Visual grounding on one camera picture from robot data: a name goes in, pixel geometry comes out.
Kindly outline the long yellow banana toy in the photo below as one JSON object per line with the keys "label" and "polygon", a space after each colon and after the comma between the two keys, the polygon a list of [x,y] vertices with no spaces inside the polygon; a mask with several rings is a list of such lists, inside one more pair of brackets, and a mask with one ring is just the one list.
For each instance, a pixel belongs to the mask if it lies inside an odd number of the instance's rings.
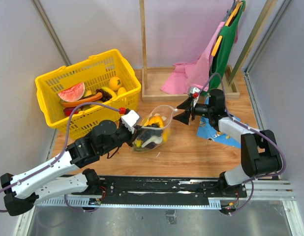
{"label": "long yellow banana toy", "polygon": [[143,142],[141,140],[136,140],[133,146],[134,151],[144,151],[144,148],[142,148],[142,144]]}

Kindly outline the yellow bell pepper toy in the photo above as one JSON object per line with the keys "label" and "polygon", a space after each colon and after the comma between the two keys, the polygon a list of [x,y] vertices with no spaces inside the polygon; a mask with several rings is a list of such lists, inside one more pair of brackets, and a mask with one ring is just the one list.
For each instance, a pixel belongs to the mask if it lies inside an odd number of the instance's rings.
{"label": "yellow bell pepper toy", "polygon": [[164,121],[161,116],[154,116],[149,119],[148,126],[153,128],[163,128]]}

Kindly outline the clear zip top bag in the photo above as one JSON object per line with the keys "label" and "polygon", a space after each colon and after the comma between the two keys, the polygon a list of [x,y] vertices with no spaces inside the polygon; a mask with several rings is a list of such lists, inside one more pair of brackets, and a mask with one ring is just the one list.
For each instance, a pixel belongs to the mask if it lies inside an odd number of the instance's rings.
{"label": "clear zip top bag", "polygon": [[171,122],[178,111],[169,105],[160,105],[152,110],[140,123],[142,132],[134,141],[135,152],[147,152],[168,141],[171,135]]}

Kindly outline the white garlic bulb toy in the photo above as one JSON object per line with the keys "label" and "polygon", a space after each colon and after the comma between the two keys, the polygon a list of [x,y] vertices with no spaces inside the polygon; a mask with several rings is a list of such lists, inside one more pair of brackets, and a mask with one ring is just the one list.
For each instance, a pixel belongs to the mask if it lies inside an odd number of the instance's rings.
{"label": "white garlic bulb toy", "polygon": [[158,136],[151,136],[148,140],[146,140],[144,143],[142,143],[141,147],[145,148],[150,143],[155,143],[156,145],[162,143],[163,138]]}

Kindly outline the dark blue grape bunch toy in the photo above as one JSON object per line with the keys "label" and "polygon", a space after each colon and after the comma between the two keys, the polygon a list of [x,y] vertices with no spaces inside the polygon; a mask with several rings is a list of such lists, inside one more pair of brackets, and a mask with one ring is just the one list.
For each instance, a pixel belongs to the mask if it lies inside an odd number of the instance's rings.
{"label": "dark blue grape bunch toy", "polygon": [[153,130],[153,129],[144,129],[141,135],[137,138],[141,140],[143,143],[148,140],[151,136],[158,136],[161,137],[163,130]]}

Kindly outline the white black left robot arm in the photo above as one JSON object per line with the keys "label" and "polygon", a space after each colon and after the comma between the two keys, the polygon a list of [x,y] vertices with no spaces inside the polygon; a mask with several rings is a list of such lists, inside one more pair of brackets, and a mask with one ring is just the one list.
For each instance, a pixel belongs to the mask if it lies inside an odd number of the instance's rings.
{"label": "white black left robot arm", "polygon": [[98,161],[101,156],[118,150],[124,143],[132,146],[142,130],[140,125],[129,128],[122,122],[115,124],[104,120],[49,161],[20,175],[2,175],[4,212],[18,216],[31,210],[35,204],[59,195],[97,193],[100,180],[93,169],[64,179],[61,176]]}

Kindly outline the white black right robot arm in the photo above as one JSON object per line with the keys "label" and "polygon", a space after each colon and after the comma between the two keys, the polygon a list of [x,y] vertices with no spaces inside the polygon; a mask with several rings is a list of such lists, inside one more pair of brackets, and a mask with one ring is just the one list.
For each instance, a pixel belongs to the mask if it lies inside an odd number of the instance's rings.
{"label": "white black right robot arm", "polygon": [[220,89],[211,90],[207,104],[198,103],[199,95],[200,89],[191,87],[188,99],[177,106],[183,113],[174,116],[174,119],[189,124],[196,116],[206,118],[209,127],[229,135],[241,145],[241,163],[219,175],[217,190],[220,195],[228,197],[247,180],[268,176],[283,169],[272,131],[253,129],[230,115],[226,109],[224,92]]}

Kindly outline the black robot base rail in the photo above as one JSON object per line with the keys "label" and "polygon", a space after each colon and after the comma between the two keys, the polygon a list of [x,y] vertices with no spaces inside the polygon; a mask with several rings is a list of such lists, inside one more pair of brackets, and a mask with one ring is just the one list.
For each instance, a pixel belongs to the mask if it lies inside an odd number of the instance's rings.
{"label": "black robot base rail", "polygon": [[133,206],[207,206],[209,198],[245,198],[243,185],[223,188],[217,178],[101,176],[105,204]]}

